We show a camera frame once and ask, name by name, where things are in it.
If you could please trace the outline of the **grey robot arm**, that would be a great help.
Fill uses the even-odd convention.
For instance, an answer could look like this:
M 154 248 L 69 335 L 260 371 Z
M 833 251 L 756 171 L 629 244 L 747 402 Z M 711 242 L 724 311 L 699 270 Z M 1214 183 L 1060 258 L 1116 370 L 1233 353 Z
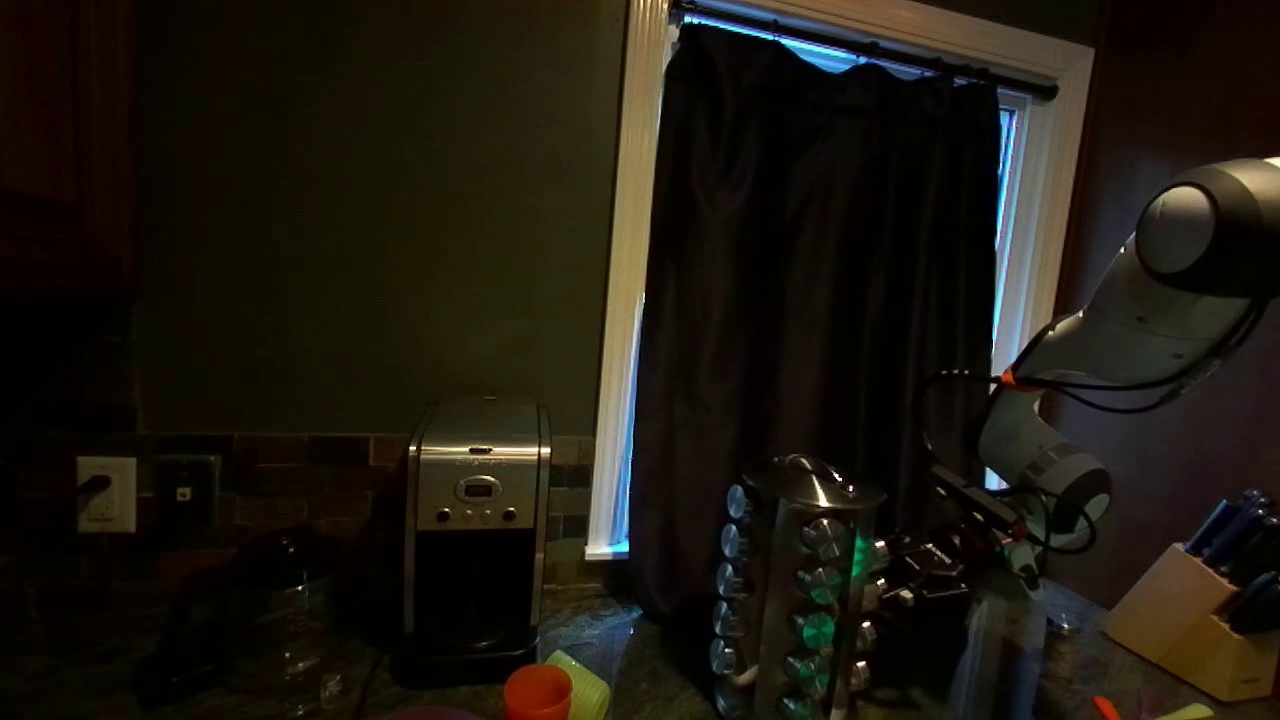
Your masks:
M 1218 160 L 1169 181 L 1076 311 L 1044 326 L 1001 377 L 963 371 L 963 383 L 986 390 L 973 453 L 1005 491 L 933 463 L 933 488 L 962 513 L 962 531 L 904 540 L 895 588 L 912 606 L 967 597 L 1001 569 L 1037 588 L 1044 557 L 1090 551 L 1112 505 L 1112 472 L 1055 434 L 1040 402 L 1164 406 L 1230 356 L 1276 297 L 1280 160 Z

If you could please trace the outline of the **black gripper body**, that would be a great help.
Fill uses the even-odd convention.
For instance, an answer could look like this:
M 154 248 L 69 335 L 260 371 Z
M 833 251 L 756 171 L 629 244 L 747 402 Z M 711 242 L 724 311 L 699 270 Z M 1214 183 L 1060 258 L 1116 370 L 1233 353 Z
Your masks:
M 895 565 L 922 609 L 1034 597 L 1044 586 L 1025 520 L 946 463 L 927 469 L 927 499 L 895 537 Z

